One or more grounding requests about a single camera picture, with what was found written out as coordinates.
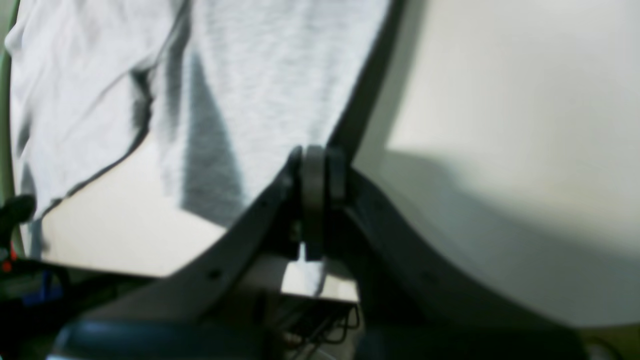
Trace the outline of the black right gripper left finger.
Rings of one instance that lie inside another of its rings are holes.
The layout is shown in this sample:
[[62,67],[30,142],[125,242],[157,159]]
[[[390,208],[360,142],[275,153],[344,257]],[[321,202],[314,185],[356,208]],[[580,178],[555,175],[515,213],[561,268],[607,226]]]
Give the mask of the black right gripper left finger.
[[271,316],[298,255],[295,217],[303,150],[227,233],[173,275],[64,326],[50,360],[281,360]]

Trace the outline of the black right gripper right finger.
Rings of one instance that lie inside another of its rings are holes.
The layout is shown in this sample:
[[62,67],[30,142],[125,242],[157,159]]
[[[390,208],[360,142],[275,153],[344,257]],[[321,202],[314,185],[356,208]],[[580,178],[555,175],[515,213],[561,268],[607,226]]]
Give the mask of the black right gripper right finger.
[[358,285],[356,360],[585,360],[574,330],[473,280],[327,151],[326,250]]

